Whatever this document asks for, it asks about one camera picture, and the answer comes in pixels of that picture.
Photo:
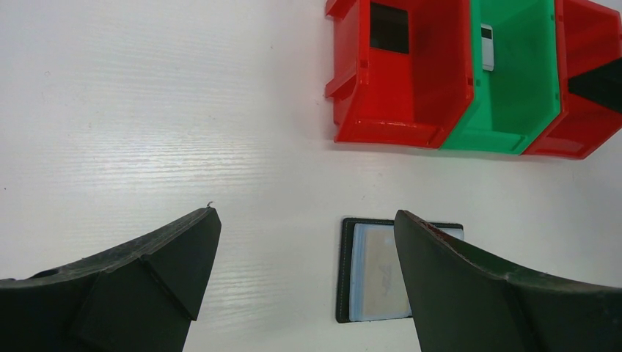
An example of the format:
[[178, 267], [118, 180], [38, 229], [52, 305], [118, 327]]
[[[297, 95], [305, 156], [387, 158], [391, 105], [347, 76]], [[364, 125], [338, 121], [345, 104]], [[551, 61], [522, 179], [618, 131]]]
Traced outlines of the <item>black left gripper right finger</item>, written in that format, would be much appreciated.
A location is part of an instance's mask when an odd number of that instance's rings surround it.
[[621, 289], [546, 274], [406, 210], [394, 223], [423, 351], [619, 351]]

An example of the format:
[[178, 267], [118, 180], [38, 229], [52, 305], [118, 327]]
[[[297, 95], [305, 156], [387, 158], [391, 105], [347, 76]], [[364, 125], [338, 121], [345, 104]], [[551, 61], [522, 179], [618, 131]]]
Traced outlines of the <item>black leather card holder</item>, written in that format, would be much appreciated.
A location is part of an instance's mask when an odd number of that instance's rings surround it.
[[335, 319], [338, 323], [411, 317], [394, 221], [342, 220]]

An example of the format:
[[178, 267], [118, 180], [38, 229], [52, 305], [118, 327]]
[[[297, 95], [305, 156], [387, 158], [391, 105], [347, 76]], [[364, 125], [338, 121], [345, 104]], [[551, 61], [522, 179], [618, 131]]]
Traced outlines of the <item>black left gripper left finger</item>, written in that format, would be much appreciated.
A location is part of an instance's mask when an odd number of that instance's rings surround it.
[[1, 281], [3, 351], [181, 351], [219, 244], [197, 209], [103, 252]]

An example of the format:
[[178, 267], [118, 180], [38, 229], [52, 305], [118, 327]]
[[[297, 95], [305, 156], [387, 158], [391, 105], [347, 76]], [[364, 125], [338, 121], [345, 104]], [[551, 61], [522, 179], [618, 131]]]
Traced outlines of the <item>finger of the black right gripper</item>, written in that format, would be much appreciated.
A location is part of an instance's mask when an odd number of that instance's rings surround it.
[[568, 89], [570, 93], [621, 113], [621, 58], [571, 77]]

